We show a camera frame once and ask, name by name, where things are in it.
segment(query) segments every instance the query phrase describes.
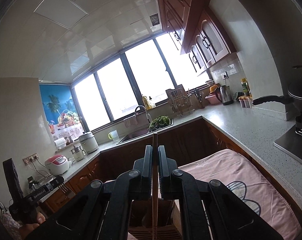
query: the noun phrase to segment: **pink cloth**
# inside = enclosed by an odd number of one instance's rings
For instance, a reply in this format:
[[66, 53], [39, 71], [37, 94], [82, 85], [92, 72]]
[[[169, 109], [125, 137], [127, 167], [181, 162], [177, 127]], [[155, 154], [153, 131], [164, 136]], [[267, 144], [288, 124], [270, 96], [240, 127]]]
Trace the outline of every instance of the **pink cloth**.
[[244, 156], [227, 149], [179, 168], [198, 180], [220, 180], [284, 240], [293, 240], [301, 230], [286, 200]]

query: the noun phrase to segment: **gas stove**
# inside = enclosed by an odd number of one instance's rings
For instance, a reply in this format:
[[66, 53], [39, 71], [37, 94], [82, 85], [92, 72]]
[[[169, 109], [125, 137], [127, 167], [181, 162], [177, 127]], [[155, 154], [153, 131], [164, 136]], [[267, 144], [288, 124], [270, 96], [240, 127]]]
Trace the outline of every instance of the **gas stove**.
[[295, 125], [276, 139], [274, 145], [302, 164], [302, 115], [296, 117]]

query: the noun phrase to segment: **speckled countertop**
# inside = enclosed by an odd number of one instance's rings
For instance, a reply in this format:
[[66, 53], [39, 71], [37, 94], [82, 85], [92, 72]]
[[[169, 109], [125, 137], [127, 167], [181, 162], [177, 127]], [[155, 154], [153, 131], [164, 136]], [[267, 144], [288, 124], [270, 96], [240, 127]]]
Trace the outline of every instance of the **speckled countertop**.
[[[302, 164], [273, 145], [274, 140], [294, 125], [294, 120], [286, 122], [262, 115], [253, 112], [252, 109], [241, 108], [239, 103], [228, 106], [221, 104], [206, 106], [204, 109], [198, 109], [183, 117], [175, 118], [172, 126], [166, 127], [158, 133], [172, 130], [201, 118], [211, 123], [250, 154], [282, 185], [302, 209]], [[65, 182], [70, 180], [101, 152], [107, 152], [149, 136], [151, 134], [118, 145], [113, 141], [100, 144], [98, 151], [88, 155], [79, 162], [75, 162], [62, 175], [65, 178]], [[45, 201], [50, 195], [48, 194], [41, 201]]]

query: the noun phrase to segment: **window frame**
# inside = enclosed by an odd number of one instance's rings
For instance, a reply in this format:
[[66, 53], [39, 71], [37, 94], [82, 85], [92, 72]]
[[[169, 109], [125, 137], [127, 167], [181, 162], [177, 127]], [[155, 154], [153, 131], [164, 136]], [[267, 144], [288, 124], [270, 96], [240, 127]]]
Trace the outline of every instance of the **window frame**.
[[[136, 43], [134, 43], [134, 44], [132, 44], [130, 46], [127, 46], [126, 48], [118, 51], [117, 53], [111, 55], [107, 59], [105, 59], [102, 62], [100, 62], [97, 65], [95, 65], [93, 68], [91, 68], [90, 70], [88, 70], [87, 72], [85, 72], [84, 74], [82, 74], [81, 76], [79, 76], [78, 78], [76, 78], [75, 81], [70, 85], [72, 98], [74, 98], [74, 102], [75, 102], [75, 107], [76, 107], [76, 109], [77, 109], [77, 111], [78, 111], [78, 113], [79, 113], [79, 115], [81, 117], [81, 122], [82, 122], [83, 128], [84, 128], [84, 130], [86, 132], [89, 131], [89, 128], [88, 128], [88, 125], [86, 123], [86, 120], [83, 117], [81, 106], [79, 104], [78, 98], [77, 98], [76, 93], [75, 93], [75, 86], [78, 83], [80, 83], [82, 80], [84, 80], [85, 78], [87, 78], [88, 76], [90, 76], [90, 75], [94, 75], [94, 79], [96, 81], [96, 84], [97, 84], [100, 96], [102, 98], [103, 105], [104, 105], [104, 107], [105, 107], [105, 109], [107, 111], [107, 115], [108, 115], [109, 119], [111, 120], [109, 123], [107, 123], [107, 124], [105, 124], [105, 125], [103, 125], [101, 127], [97, 127], [96, 129], [92, 130], [92, 132], [96, 132], [96, 131], [102, 130], [102, 129], [110, 126], [110, 125], [113, 125], [115, 123], [121, 122], [125, 118], [128, 118], [128, 117], [132, 116], [132, 113], [130, 113], [130, 114], [125, 115], [125, 116], [123, 116], [121, 118], [118, 118], [118, 119], [114, 119], [113, 118], [112, 112], [111, 112], [110, 107], [109, 107], [108, 102], [107, 102], [107, 99], [106, 99], [106, 97], [104, 95], [103, 88], [102, 88], [101, 83], [99, 81], [99, 76], [97, 74], [97, 71], [99, 69], [105, 67], [106, 65], [110, 64], [111, 62], [113, 62], [113, 61], [115, 61], [115, 60], [117, 60], [119, 58], [121, 59], [123, 68], [125, 70], [127, 78], [128, 78], [129, 83], [131, 85], [131, 88], [132, 88], [132, 91], [134, 93], [134, 96], [135, 96], [135, 98], [136, 98], [136, 100], [138, 102], [138, 105], [144, 106], [144, 103], [143, 103], [143, 100], [142, 100], [141, 91], [139, 89], [139, 86], [138, 86], [137, 81], [136, 81], [136, 79], [135, 79], [135, 77], [133, 75], [133, 72], [132, 72], [132, 69], [130, 67], [129, 61], [128, 61], [127, 56], [125, 54], [125, 52], [128, 51], [129, 49], [132, 49], [132, 48], [134, 48], [134, 47], [136, 47], [136, 46], [138, 46], [138, 45], [140, 45], [140, 44], [142, 44], [142, 43], [144, 43], [146, 41], [153, 40], [153, 42], [155, 43], [155, 46], [158, 49], [158, 52], [159, 52], [159, 54], [160, 54], [160, 56], [161, 56], [161, 58], [163, 60], [163, 63], [165, 65], [165, 67], [166, 67], [166, 71], [168, 72], [168, 74], [169, 74], [169, 76], [170, 76], [170, 78], [172, 80], [173, 86], [174, 86], [174, 88], [177, 88], [178, 85], [177, 85], [177, 83], [175, 81], [175, 78], [174, 78], [173, 73], [172, 73], [172, 71], [170, 69], [170, 66], [167, 63], [166, 58], [164, 57], [164, 54], [163, 54], [163, 52], [162, 52], [162, 50], [161, 50], [161, 48], [160, 48], [160, 46], [158, 44], [158, 41], [155, 39], [156, 37], [161, 36], [163, 34], [166, 34], [166, 32], [161, 31], [159, 33], [156, 33], [156, 34], [150, 36], [150, 37], [147, 37], [147, 38], [145, 38], [143, 40], [140, 40], [140, 41], [138, 41], [138, 42], [136, 42]], [[209, 76], [210, 79], [212, 79], [211, 73], [208, 70], [209, 69], [207, 69], [208, 76]], [[198, 86], [196, 88], [191, 89], [190, 93], [193, 93], [195, 91], [195, 89], [200, 89], [201, 90], [201, 89], [206, 88], [206, 87], [208, 87], [208, 85], [203, 84], [201, 86]], [[165, 103], [167, 103], [167, 99], [165, 99], [163, 101], [160, 101], [160, 102], [157, 102], [155, 105], [156, 106], [160, 106], [160, 105], [165, 104]]]

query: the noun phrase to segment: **wok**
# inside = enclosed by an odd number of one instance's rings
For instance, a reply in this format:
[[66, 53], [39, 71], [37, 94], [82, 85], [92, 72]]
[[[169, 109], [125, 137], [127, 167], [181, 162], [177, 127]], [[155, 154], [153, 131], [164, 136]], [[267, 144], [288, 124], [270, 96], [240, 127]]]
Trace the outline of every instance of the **wok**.
[[[302, 66], [293, 66], [293, 68], [302, 68]], [[293, 105], [302, 113], [302, 77], [292, 82], [287, 89], [288, 95], [285, 96], [264, 96], [253, 100], [253, 105], [259, 105], [266, 102], [279, 102], [284, 105], [293, 103]]]

